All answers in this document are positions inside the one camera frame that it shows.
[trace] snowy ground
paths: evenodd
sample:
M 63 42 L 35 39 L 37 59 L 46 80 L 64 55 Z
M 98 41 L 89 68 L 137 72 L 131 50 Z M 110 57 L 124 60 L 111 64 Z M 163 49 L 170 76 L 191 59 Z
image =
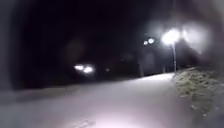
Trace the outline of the snowy ground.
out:
M 20 92 L 0 104 L 2 128 L 192 128 L 187 101 L 173 90 L 173 74 L 102 83 L 36 98 Z M 54 94 L 54 89 L 46 91 Z M 12 93 L 0 99 L 12 98 Z
M 214 70 L 196 68 L 180 71 L 173 78 L 179 96 L 191 101 L 195 120 L 205 121 L 206 124 L 210 122 L 212 127 L 215 127 L 214 119 L 217 121 L 224 117 L 223 80 L 223 76 Z M 223 127 L 224 118 L 215 124 L 220 127 L 220 123 Z

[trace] light pole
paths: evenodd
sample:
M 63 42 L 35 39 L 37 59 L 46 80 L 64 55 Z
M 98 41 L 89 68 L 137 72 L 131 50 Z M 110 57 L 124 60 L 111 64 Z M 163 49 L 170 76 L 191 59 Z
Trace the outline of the light pole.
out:
M 176 57 L 176 43 L 179 42 L 181 38 L 181 33 L 178 29 L 173 28 L 164 33 L 164 35 L 161 38 L 161 41 L 165 45 L 171 45 L 173 50 L 173 58 L 174 58 L 174 72 L 177 70 L 177 57 Z
M 145 40 L 143 42 L 143 47 L 147 47 L 148 45 L 152 45 L 155 43 L 155 39 L 154 38 L 149 38 L 147 40 Z M 139 68 L 139 74 L 140 77 L 144 77 L 144 70 L 143 70 L 143 65 L 141 63 L 141 59 L 143 57 L 143 53 L 142 53 L 142 46 L 140 47 L 140 51 L 138 51 L 137 53 L 137 58 L 138 58 L 138 68 Z

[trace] bright light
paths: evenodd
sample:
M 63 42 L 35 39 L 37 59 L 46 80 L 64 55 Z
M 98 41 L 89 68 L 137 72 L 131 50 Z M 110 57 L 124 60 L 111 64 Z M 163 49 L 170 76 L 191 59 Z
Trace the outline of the bright light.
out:
M 171 29 L 162 36 L 161 41 L 166 45 L 172 45 L 177 43 L 180 37 L 181 33 L 178 29 Z
M 85 69 L 83 70 L 84 73 L 90 74 L 94 72 L 94 68 L 91 66 L 86 66 Z
M 147 41 L 144 41 L 144 43 L 143 43 L 144 45 L 148 45 L 148 42 Z
M 84 66 L 83 65 L 76 65 L 76 66 L 74 66 L 74 68 L 78 71 L 82 71 L 84 69 Z
M 150 44 L 153 44 L 153 43 L 155 42 L 155 40 L 152 39 L 152 38 L 150 38 L 150 39 L 148 40 L 148 42 L 149 42 Z
M 212 42 L 211 29 L 202 23 L 187 23 L 183 26 L 183 39 L 191 49 L 200 54 L 208 49 Z

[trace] street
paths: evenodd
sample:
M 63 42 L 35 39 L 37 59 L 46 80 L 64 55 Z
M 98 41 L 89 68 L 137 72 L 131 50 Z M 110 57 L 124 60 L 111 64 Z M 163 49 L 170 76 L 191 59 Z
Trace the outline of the street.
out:
M 2 94 L 0 127 L 190 128 L 190 104 L 175 95 L 172 75 L 84 86 L 35 100 L 29 93 L 30 100 L 18 102 L 12 100 L 17 94 Z M 2 102 L 8 97 L 10 102 Z

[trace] street light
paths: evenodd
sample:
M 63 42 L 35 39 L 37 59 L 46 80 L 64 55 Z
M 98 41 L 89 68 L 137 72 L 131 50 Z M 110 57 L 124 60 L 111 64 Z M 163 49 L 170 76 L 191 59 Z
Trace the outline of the street light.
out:
M 147 41 L 144 41 L 144 43 L 143 43 L 144 45 L 148 45 L 148 42 Z
M 171 29 L 167 31 L 162 37 L 161 41 L 165 45 L 171 45 L 173 49 L 173 57 L 174 57 L 174 72 L 177 70 L 177 57 L 176 57 L 176 47 L 175 44 L 178 43 L 178 41 L 181 38 L 181 32 L 178 29 Z
M 91 74 L 94 72 L 94 68 L 92 66 L 86 66 L 85 69 L 83 70 L 85 74 Z
M 74 66 L 74 69 L 82 74 L 92 74 L 95 72 L 95 68 L 92 65 L 78 64 Z

